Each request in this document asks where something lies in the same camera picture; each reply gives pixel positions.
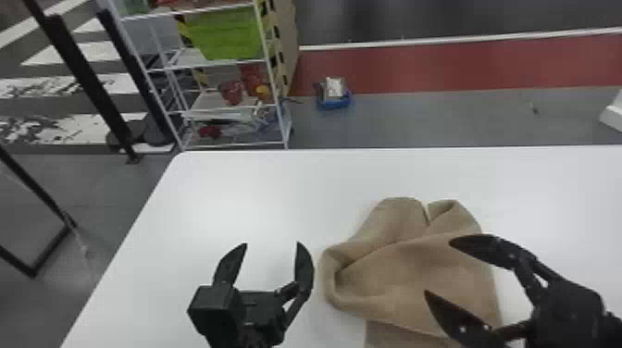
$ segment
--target white table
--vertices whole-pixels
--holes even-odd
[[[65,348],[199,348],[186,308],[218,260],[249,242],[241,289],[292,279],[296,241],[317,261],[390,196],[455,198],[484,231],[526,246],[622,315],[622,147],[186,153],[168,167],[65,340]],[[529,305],[495,271],[506,322]],[[361,348],[364,320],[321,291],[283,347]]]

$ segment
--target dark background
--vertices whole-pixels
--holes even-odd
[[[294,0],[301,44],[622,25],[620,0]]]

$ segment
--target beige towel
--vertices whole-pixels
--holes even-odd
[[[386,199],[350,240],[331,246],[320,258],[326,298],[370,320],[368,345],[457,346],[432,317],[425,289],[499,325],[490,268],[448,244],[480,233],[477,221],[456,201],[434,202],[428,211],[415,199]]]

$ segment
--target blue container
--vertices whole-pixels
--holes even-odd
[[[324,103],[317,100],[317,107],[322,110],[336,110],[348,107],[352,103],[352,91],[348,90],[340,100],[327,100]]]

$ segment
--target shelf rack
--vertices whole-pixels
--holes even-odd
[[[162,108],[168,125],[175,133],[175,139],[181,151],[230,146],[281,145],[286,149],[289,147],[288,143],[292,132],[292,115],[290,114],[290,108],[283,103],[284,92],[288,88],[288,79],[282,73],[284,68],[280,67],[280,64],[283,64],[283,53],[280,50],[281,43],[279,42],[280,34],[278,33],[277,24],[275,24],[274,14],[270,11],[274,10],[274,0],[240,0],[237,2],[220,0],[200,8],[175,10],[168,7],[148,9],[146,0],[140,0],[143,1],[143,9],[147,13],[137,14],[130,14],[125,8],[123,8],[123,11],[119,11],[118,5],[121,5],[124,1],[108,0],[110,12],[119,25],[128,47],[135,56],[140,56],[140,51],[137,49],[137,45],[140,43],[137,44],[132,41],[125,26],[130,23],[140,22],[141,24],[139,25],[149,30],[161,64],[156,68],[148,68],[141,59],[138,59],[139,65],[144,75],[148,77],[147,83],[157,103]],[[179,44],[176,47],[172,49],[164,47],[165,45],[157,35],[155,25],[152,24],[157,19],[173,19],[174,16],[197,15],[245,7],[254,9],[255,21],[261,40],[261,53],[256,58],[251,59],[209,60],[204,57],[198,48],[187,47],[181,38],[179,38]],[[177,32],[172,34],[170,36],[179,35]],[[228,106],[220,92],[213,87],[205,87],[195,75],[196,71],[206,71],[212,68],[216,70],[219,68],[230,68],[229,72],[231,72],[231,69],[248,64],[261,64],[262,67],[265,67],[265,81],[269,82],[268,88],[271,91],[269,100],[261,101],[258,97],[251,97],[244,93],[241,103],[236,106]],[[188,88],[183,83],[180,83],[180,72],[184,70],[193,72],[195,79],[194,88]],[[173,107],[165,106],[152,79],[153,74],[166,77],[167,89],[173,91]],[[276,113],[276,117],[266,120],[257,116],[274,115],[270,114],[270,112]],[[181,118],[181,127],[174,125],[173,117]],[[199,131],[202,124],[205,126],[206,121],[214,119],[234,122],[236,125],[239,124],[241,131],[239,134],[223,134],[217,138],[202,136]]]

